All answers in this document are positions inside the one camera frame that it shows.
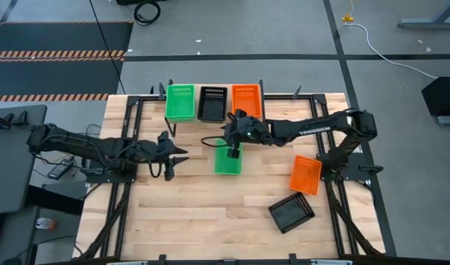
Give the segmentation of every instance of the hazard stripe tape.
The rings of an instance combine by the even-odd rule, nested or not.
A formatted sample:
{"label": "hazard stripe tape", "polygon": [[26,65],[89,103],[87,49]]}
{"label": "hazard stripe tape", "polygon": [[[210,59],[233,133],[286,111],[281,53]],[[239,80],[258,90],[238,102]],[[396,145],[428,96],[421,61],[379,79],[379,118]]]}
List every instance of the hazard stripe tape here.
{"label": "hazard stripe tape", "polygon": [[[3,24],[92,24],[97,21],[7,21]],[[133,21],[99,21],[99,23],[133,23]]]}
{"label": "hazard stripe tape", "polygon": [[56,102],[107,100],[108,93],[0,95],[0,102]]}
{"label": "hazard stripe tape", "polygon": [[[123,57],[112,57],[113,60],[124,61]],[[106,61],[109,57],[85,57],[85,58],[25,58],[25,59],[0,59],[0,63],[14,63],[14,62],[85,62],[85,61]]]}
{"label": "hazard stripe tape", "polygon": [[[110,51],[112,57],[122,57],[124,51]],[[0,58],[70,58],[70,57],[110,57],[108,51],[90,50],[90,51],[0,51]]]}

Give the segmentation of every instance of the yellow object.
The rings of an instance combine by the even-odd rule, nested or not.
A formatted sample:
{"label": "yellow object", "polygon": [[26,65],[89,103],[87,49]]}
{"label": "yellow object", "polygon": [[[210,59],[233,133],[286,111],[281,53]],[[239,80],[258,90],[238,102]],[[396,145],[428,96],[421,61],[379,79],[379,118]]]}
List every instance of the yellow object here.
{"label": "yellow object", "polygon": [[354,18],[351,17],[351,15],[349,15],[349,13],[346,13],[344,15],[344,17],[342,18],[342,21],[344,21],[344,22],[352,22],[352,21],[354,21]]}

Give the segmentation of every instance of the black basket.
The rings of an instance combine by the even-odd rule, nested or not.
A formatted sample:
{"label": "black basket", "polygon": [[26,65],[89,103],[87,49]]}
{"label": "black basket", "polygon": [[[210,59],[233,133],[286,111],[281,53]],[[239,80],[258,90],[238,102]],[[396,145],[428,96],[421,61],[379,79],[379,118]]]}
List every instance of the black basket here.
{"label": "black basket", "polygon": [[314,217],[314,212],[301,192],[269,207],[270,214],[281,233],[287,233]]}
{"label": "black basket", "polygon": [[198,119],[203,122],[224,122],[227,101],[227,88],[202,87],[198,103]]}

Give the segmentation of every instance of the white cable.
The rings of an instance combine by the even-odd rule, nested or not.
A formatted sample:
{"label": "white cable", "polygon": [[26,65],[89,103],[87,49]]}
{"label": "white cable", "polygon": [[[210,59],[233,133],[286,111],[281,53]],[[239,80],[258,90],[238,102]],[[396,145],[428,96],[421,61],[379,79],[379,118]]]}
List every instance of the white cable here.
{"label": "white cable", "polygon": [[370,44],[370,40],[369,40],[369,31],[365,28],[365,26],[362,26],[361,24],[356,24],[356,23],[351,23],[351,24],[345,23],[345,25],[346,26],[357,26],[357,27],[360,27],[363,30],[365,30],[365,36],[367,38],[367,45],[369,45],[370,49],[372,49],[373,52],[377,53],[382,59],[386,60],[387,62],[389,62],[389,63],[391,63],[391,64],[393,64],[395,66],[402,66],[402,67],[405,67],[405,68],[409,68],[411,70],[417,71],[420,74],[424,74],[427,77],[431,77],[431,78],[434,78],[434,79],[438,78],[438,77],[432,76],[431,74],[427,74],[427,73],[423,72],[422,70],[416,69],[416,68],[414,68],[412,66],[407,66],[407,65],[404,65],[402,63],[395,63],[395,62],[393,62],[391,60],[388,60],[383,55],[381,55],[380,52],[378,52],[377,50],[375,50],[372,47],[372,45]]}
{"label": "white cable", "polygon": [[349,15],[349,17],[350,18],[352,18],[352,13],[354,13],[354,3],[352,2],[352,0],[351,0],[351,14]]}

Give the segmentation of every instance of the black floor mat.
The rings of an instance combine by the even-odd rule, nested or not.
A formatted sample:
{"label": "black floor mat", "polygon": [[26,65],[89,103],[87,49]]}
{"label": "black floor mat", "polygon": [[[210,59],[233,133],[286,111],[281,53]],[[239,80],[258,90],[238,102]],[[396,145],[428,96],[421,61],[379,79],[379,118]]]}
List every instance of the black floor mat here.
{"label": "black floor mat", "polygon": [[[133,23],[100,24],[110,50],[128,49]],[[99,51],[106,50],[94,22],[0,24],[0,51]]]}
{"label": "black floor mat", "polygon": [[0,63],[0,95],[116,93],[118,83],[110,60]]}
{"label": "black floor mat", "polygon": [[[121,72],[133,24],[100,25]],[[95,21],[0,24],[0,101],[106,99],[118,84]]]}

